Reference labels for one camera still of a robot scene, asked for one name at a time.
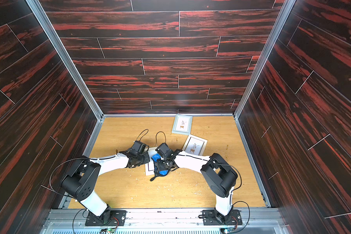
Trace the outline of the blue microfiber cloth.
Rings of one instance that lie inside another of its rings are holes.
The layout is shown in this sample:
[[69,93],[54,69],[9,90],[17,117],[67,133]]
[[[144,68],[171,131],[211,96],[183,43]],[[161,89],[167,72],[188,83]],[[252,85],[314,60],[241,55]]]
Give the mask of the blue microfiber cloth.
[[155,180],[157,177],[164,177],[167,176],[168,173],[170,172],[169,166],[166,164],[166,162],[161,158],[159,154],[155,154],[152,156],[152,160],[154,161],[154,177],[150,179],[150,181]]

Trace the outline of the cream picture frame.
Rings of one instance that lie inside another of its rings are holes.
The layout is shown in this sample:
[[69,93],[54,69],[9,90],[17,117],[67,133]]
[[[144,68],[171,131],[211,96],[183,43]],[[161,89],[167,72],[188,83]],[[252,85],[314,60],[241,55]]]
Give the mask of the cream picture frame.
[[208,140],[206,139],[194,135],[189,135],[182,150],[189,154],[202,156],[207,142]]
[[149,154],[150,161],[147,164],[145,164],[145,174],[146,174],[146,176],[154,175],[155,165],[154,165],[154,161],[152,160],[152,157],[155,154],[157,154],[156,147],[149,148],[148,154]]

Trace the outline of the light green picture frame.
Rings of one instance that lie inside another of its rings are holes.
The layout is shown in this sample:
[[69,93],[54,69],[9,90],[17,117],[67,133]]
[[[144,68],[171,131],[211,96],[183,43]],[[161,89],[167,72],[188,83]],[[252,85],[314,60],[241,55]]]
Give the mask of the light green picture frame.
[[191,132],[192,119],[192,116],[176,115],[172,128],[172,133],[189,135]]

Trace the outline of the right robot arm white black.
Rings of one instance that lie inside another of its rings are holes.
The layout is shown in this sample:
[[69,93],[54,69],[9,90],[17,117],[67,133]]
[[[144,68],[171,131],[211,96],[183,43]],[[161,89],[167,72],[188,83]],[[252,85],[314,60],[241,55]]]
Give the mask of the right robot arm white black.
[[166,176],[176,168],[186,168],[201,173],[209,188],[216,195],[216,213],[220,216],[231,214],[233,190],[238,174],[221,155],[214,153],[209,157],[197,156],[180,150],[169,150],[162,155],[160,150],[157,150],[152,160],[155,177]]

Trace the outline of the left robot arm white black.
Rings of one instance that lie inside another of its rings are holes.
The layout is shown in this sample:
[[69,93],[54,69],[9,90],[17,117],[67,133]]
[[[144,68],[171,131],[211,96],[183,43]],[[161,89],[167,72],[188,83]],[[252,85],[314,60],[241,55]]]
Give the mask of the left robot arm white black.
[[99,217],[106,212],[108,205],[95,192],[98,177],[116,169],[141,166],[149,161],[147,150],[138,155],[122,151],[98,159],[83,157],[77,159],[69,168],[61,187],[92,214]]

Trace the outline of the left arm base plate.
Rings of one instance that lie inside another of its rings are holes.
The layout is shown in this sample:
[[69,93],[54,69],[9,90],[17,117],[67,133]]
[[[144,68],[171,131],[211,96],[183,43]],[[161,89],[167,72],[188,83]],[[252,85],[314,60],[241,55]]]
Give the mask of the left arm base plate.
[[105,211],[102,215],[96,216],[92,212],[89,212],[85,226],[124,226],[126,220],[126,210],[110,210]]

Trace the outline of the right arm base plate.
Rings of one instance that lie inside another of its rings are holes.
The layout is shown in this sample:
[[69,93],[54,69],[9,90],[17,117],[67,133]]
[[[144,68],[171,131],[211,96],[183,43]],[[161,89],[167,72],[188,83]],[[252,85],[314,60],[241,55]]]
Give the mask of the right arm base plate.
[[227,215],[222,215],[216,209],[203,210],[199,215],[205,226],[218,225],[242,225],[242,219],[239,210],[232,209]]

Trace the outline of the aluminium front rail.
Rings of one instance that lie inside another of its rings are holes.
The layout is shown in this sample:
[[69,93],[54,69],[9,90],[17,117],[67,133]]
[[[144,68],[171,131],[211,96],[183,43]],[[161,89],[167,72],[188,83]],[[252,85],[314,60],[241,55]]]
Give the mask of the aluminium front rail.
[[202,208],[127,209],[124,226],[85,226],[87,212],[52,210],[42,234],[288,234],[276,208],[239,207],[242,225],[205,226]]

